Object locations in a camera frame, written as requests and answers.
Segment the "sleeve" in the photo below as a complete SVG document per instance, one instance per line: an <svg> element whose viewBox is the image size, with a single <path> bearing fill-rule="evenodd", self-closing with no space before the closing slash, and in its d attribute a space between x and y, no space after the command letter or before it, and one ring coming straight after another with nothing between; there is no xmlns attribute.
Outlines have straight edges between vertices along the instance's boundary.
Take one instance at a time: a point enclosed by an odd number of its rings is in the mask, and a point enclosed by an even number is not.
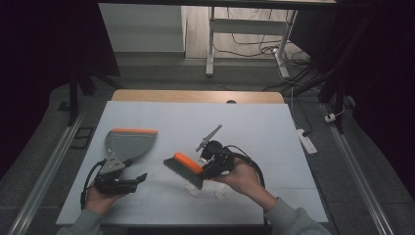
<svg viewBox="0 0 415 235"><path fill-rule="evenodd" d="M281 198L265 217L276 229L277 234L321 234L330 235L325 227L311 219L303 208L293 209Z"/></svg>
<svg viewBox="0 0 415 235"><path fill-rule="evenodd" d="M102 220L100 214L84 209L73 226L61 228L57 235L102 235L100 230Z"/></svg>

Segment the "metal rail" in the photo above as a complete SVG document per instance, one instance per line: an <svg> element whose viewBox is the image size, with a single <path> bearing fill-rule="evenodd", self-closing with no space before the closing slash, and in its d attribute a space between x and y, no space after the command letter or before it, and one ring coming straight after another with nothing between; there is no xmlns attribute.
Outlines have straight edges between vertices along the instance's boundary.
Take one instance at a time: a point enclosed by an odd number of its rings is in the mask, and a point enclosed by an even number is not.
<svg viewBox="0 0 415 235"><path fill-rule="evenodd" d="M325 106L321 104L320 107L324 111L325 115L327 115L328 112ZM388 221L388 218L384 210L382 209L382 206L380 205L378 199L373 193L372 188L367 182L366 177L364 176L363 171L360 168L360 165L356 160L353 151L347 143L345 135L341 134L334 125L331 125L331 131L342 152L343 157L345 158L348 171L353 177L356 186L360 191L360 195L362 196L363 201L366 203L366 206L368 207L369 212L372 215L373 221L376 227L378 228L379 234L393 235L394 233Z"/></svg>
<svg viewBox="0 0 415 235"><path fill-rule="evenodd" d="M312 11L348 11L367 9L377 0L367 3L351 3L349 1L286 1L286 0L100 0L99 3L144 4L170 6L202 6L232 8L263 8L280 10L312 10Z"/></svg>
<svg viewBox="0 0 415 235"><path fill-rule="evenodd" d="M55 147L54 152L52 153L51 157L49 158L48 163L42 170L39 178L37 179L33 189L31 190L30 194L28 195L24 205L19 212L18 216L15 219L11 229L9 230L8 234L25 234L29 225L33 221L33 218L44 198L46 192L49 189L49 186L52 180L55 177L55 174L61 165L61 162L67 153L69 148L69 144L73 139L73 136L76 134L76 130L79 128L80 123L82 122L83 118L85 117L85 111L88 110L90 105L90 99L87 98L85 104L81 108L81 112L77 119L74 121L72 126L68 126L64 133L61 136L57 146Z"/></svg>

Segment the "white tabletop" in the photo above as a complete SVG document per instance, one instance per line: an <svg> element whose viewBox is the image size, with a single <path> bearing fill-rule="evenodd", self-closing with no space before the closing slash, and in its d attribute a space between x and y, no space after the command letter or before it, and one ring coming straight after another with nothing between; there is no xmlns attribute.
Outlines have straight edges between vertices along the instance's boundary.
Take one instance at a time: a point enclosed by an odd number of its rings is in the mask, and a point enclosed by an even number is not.
<svg viewBox="0 0 415 235"><path fill-rule="evenodd" d="M115 202L104 223L142 225L261 224L262 209L228 186L205 181L199 191L162 164L182 152L195 161L195 149L219 124L213 137L236 145L262 169L266 188L292 207L303 207L318 222L328 221L287 105L120 102L107 104L57 224L75 222L79 195L91 167L106 153L113 128L156 129L152 149L124 170L131 179L148 172L137 192Z"/></svg>

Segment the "orange brush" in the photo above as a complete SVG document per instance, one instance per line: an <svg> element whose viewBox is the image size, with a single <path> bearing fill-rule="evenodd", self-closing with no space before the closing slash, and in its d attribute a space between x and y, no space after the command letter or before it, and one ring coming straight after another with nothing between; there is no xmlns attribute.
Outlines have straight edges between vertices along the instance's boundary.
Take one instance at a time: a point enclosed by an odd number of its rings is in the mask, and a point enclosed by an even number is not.
<svg viewBox="0 0 415 235"><path fill-rule="evenodd" d="M164 165L188 180L198 189L202 189L204 184L204 170L186 155L178 152L173 158L163 161Z"/></svg>

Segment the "metal stand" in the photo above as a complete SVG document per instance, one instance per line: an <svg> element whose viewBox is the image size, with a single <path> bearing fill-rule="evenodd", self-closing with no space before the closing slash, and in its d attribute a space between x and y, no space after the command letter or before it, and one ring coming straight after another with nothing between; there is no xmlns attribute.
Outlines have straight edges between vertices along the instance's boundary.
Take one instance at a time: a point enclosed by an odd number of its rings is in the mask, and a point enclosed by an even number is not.
<svg viewBox="0 0 415 235"><path fill-rule="evenodd" d="M266 22L253 20L215 19L214 7L209 8L209 39L207 48L206 76L213 76L213 35L215 33L266 34L283 36L275 59L284 78L290 77L282 58L297 11L293 11L287 22Z"/></svg>

